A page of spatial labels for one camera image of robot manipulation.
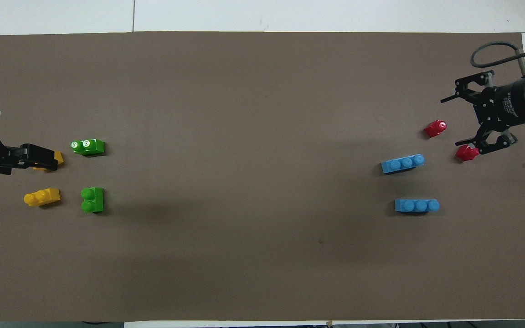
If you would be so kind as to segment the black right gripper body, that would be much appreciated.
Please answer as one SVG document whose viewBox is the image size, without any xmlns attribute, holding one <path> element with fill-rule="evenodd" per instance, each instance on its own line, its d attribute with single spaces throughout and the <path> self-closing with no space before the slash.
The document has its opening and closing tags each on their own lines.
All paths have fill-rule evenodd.
<svg viewBox="0 0 525 328">
<path fill-rule="evenodd" d="M 525 77 L 481 92 L 481 118 L 502 125 L 525 124 Z"/>
</svg>

